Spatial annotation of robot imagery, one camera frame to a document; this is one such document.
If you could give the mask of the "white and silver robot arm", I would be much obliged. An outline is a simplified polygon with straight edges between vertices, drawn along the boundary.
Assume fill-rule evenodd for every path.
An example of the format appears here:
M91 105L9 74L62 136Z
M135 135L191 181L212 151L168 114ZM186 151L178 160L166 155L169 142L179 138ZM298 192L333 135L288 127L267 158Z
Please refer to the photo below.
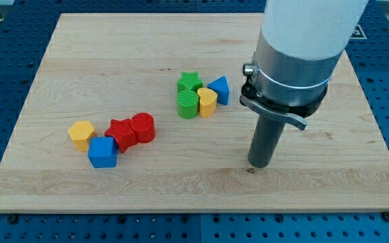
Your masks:
M258 126L304 130L368 0L268 0L240 102Z

